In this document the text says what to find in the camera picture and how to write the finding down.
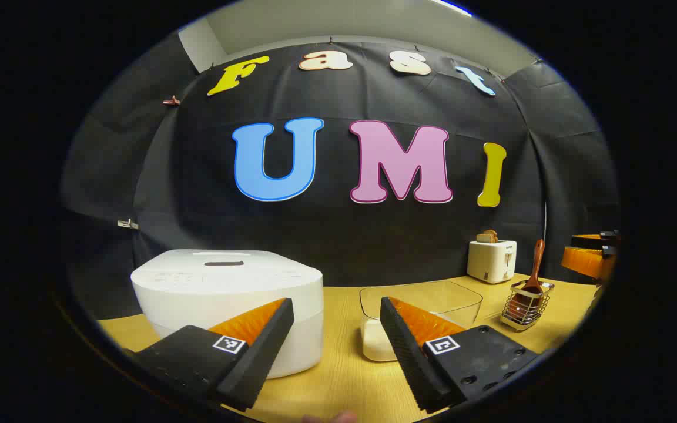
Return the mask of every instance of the orange soft pad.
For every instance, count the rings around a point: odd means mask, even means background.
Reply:
[[[429,311],[422,310],[422,308],[404,303],[396,298],[388,297],[388,299],[398,311],[398,315],[404,319],[420,348],[425,341],[448,337],[448,335],[458,334],[465,330],[458,324],[451,323],[444,318],[429,313]]]
[[[602,251],[566,247],[561,265],[582,275],[598,279],[600,270],[602,270]]]
[[[218,323],[209,330],[216,334],[245,340],[247,345],[252,346],[284,300],[285,298],[281,298],[280,300],[261,305],[258,308],[253,308],[250,311],[245,311],[241,315]]]

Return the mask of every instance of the wire basket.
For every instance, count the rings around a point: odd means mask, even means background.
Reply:
[[[508,295],[505,306],[503,306],[503,311],[500,313],[500,321],[516,330],[529,329],[529,327],[537,323],[545,312],[548,301],[550,301],[549,294],[555,287],[554,284],[549,282],[541,282],[542,294],[533,294],[518,288],[518,286],[523,286],[526,283],[527,281],[524,280],[516,282],[511,286],[511,294]],[[515,300],[514,297],[517,294],[523,296],[521,297],[522,300],[528,298],[528,302],[524,303],[524,301]]]

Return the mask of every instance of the letter u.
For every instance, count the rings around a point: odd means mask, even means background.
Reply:
[[[263,164],[266,137],[273,132],[270,123],[254,123],[237,128],[232,138],[237,143],[234,156],[234,179],[245,196],[258,201],[289,200],[303,193],[315,177],[315,135],[323,120],[301,117],[288,121],[285,130],[294,140],[291,172],[279,179],[268,177]]]

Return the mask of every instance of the letter m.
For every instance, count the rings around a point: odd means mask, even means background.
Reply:
[[[409,194],[417,171],[420,184],[414,198],[422,203],[446,203],[454,193],[448,188],[445,142],[448,132],[435,126],[420,126],[404,152],[390,128],[378,120],[358,120],[349,131],[360,139],[360,184],[351,191],[357,203],[381,203],[388,196],[380,185],[381,169],[399,200]]]

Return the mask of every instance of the table surface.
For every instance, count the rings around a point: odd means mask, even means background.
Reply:
[[[535,353],[561,345],[581,323],[594,297],[595,286],[540,278],[555,284],[540,320],[516,332],[499,320],[500,311],[516,281],[486,284],[469,276],[447,279],[482,295],[475,326],[487,324]],[[328,419],[350,409],[359,421],[408,423],[429,415],[419,410],[397,361],[379,363],[362,354],[360,306],[362,287],[325,287],[323,358],[311,369],[266,380],[255,406],[243,413],[274,423],[295,423],[306,413]],[[144,315],[99,321],[123,348],[139,351],[159,340]]]

